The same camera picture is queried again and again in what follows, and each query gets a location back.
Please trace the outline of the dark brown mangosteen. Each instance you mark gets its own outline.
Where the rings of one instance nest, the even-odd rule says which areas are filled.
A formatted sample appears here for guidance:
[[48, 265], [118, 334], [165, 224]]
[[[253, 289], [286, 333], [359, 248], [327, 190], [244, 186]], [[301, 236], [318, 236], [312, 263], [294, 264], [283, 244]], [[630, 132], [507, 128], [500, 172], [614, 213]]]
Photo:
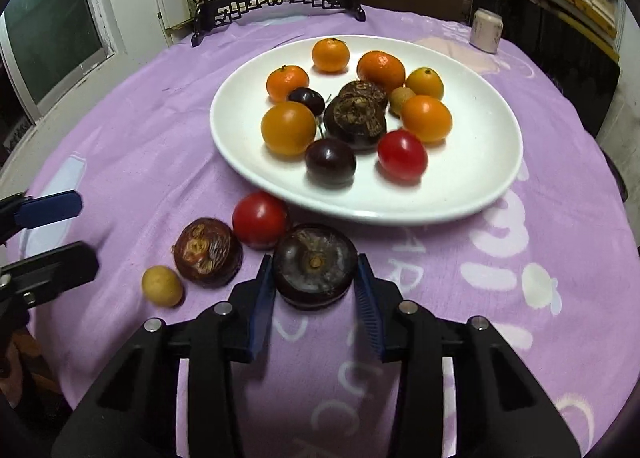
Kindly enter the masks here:
[[230, 227], [214, 218], [188, 224], [172, 247], [179, 274], [204, 288], [229, 284], [243, 262], [243, 248]]

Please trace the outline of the red cherry tomato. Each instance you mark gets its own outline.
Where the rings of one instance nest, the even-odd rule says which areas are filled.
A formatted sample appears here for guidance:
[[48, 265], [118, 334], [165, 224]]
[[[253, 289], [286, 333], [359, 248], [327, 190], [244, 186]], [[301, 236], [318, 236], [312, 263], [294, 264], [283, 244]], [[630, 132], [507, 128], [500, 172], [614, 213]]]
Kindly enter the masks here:
[[266, 192], [246, 195], [232, 213], [232, 229], [244, 245], [253, 249], [270, 249], [290, 227], [288, 206]]
[[386, 175], [401, 182], [416, 182], [426, 171], [427, 152], [412, 133], [399, 129], [378, 142], [378, 164]]

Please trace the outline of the dark purple mangosteen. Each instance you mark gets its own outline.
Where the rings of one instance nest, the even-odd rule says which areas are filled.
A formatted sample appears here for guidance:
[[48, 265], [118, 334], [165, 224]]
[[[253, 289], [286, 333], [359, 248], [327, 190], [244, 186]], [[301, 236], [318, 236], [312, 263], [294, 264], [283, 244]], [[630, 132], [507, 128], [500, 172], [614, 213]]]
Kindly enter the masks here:
[[323, 114], [329, 137], [345, 142], [354, 151], [369, 151], [387, 132], [385, 112], [364, 96], [337, 96]]
[[292, 227], [272, 254], [271, 277], [294, 308], [318, 310], [341, 299], [354, 279], [358, 253], [335, 227], [303, 223]]

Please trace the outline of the yellow orange kumquat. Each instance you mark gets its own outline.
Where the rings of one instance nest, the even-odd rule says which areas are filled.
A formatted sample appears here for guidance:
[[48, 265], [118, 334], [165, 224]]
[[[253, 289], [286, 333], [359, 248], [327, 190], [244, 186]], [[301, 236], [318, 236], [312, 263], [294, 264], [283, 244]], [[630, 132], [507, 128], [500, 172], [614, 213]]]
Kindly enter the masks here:
[[314, 142], [317, 122], [311, 110], [300, 103], [278, 103], [262, 117], [262, 140], [269, 151], [279, 156], [302, 155]]
[[431, 96], [442, 100], [444, 84], [436, 70], [431, 67], [419, 67], [413, 70], [406, 79], [406, 87], [418, 96]]

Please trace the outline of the small orange mandarin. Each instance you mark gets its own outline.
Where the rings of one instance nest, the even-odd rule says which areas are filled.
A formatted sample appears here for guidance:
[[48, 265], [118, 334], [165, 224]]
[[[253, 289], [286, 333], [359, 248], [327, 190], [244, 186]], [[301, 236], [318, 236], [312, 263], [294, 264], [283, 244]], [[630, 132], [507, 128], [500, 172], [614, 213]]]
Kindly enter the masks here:
[[309, 85], [309, 76], [302, 67], [283, 65], [268, 76], [266, 89], [271, 102], [280, 103], [288, 100], [288, 95], [298, 88]]

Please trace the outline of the dark purple plum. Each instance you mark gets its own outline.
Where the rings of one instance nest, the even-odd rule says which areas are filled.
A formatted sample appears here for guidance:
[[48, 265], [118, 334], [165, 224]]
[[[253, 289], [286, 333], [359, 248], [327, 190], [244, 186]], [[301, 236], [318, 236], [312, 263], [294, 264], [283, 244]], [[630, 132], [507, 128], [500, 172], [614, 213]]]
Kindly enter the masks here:
[[314, 117], [320, 117], [326, 109], [326, 101], [322, 95], [307, 87], [299, 87], [288, 93], [288, 100], [305, 105]]
[[352, 181], [357, 160], [354, 151], [345, 142], [320, 139], [307, 147], [305, 165], [314, 180], [337, 186]]

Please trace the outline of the large orange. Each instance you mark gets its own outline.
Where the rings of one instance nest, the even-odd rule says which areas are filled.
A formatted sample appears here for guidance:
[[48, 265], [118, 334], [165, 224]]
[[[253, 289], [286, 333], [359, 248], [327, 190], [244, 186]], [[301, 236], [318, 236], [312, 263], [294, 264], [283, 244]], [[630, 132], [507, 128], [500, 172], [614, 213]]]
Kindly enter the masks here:
[[323, 73], [341, 73], [346, 70], [350, 52], [347, 44], [337, 38], [324, 38], [317, 41], [311, 50], [314, 67]]

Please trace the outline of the purple printed tablecloth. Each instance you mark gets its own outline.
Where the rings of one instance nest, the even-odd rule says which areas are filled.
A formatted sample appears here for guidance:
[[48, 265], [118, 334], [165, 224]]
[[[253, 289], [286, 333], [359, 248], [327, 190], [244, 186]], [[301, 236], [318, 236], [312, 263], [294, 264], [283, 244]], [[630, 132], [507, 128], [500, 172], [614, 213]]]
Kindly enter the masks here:
[[[448, 54], [494, 86], [521, 126], [521, 170], [503, 200], [459, 222], [378, 227], [290, 206], [292, 217], [334, 225], [376, 275], [436, 316], [488, 317], [589, 450], [639, 376], [639, 256], [615, 180], [573, 105], [521, 49], [502, 39], [497, 55], [480, 52], [464, 25], [373, 8], [364, 23], [345, 13], [264, 15], [157, 55], [79, 122], [29, 186], [36, 196], [78, 189], [84, 209], [11, 239], [9, 261], [82, 239], [101, 263], [95, 282], [37, 309], [29, 327], [68, 403], [76, 407], [145, 319], [192, 319], [228, 296], [231, 284], [188, 284], [180, 308], [159, 309], [140, 283], [152, 265], [175, 268], [171, 248], [187, 224], [230, 225], [254, 191], [209, 132], [224, 79], [288, 41], [381, 36]], [[233, 369], [247, 457], [385, 457], [399, 369], [372, 354], [354, 300], [349, 290], [331, 308], [301, 312], [278, 297], [266, 363]]]

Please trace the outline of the white oval plate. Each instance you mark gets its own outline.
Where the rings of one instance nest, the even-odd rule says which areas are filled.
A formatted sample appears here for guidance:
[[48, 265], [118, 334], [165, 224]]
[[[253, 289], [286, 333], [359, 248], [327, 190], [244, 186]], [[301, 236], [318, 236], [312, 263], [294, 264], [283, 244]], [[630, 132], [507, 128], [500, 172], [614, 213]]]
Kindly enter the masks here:
[[503, 197], [523, 139], [506, 100], [435, 50], [349, 36], [334, 74], [314, 41], [241, 65], [210, 107], [218, 151], [289, 203], [365, 223], [418, 225], [474, 215]]

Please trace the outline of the pale drink can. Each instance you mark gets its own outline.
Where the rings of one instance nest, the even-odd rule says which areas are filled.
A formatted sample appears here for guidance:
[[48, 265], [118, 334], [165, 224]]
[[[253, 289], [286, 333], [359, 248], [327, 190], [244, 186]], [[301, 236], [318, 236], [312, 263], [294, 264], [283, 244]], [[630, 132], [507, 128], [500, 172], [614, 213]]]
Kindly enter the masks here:
[[470, 44], [480, 51], [496, 54], [503, 31], [502, 17], [479, 8], [473, 16]]

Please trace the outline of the window with white frame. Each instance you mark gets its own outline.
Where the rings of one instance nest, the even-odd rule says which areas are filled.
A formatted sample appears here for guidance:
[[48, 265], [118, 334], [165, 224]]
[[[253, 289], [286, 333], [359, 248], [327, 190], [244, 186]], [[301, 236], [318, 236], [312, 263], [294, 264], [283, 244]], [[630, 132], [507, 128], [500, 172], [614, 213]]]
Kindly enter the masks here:
[[1, 142], [11, 149], [116, 51], [105, 0], [9, 0], [1, 13]]

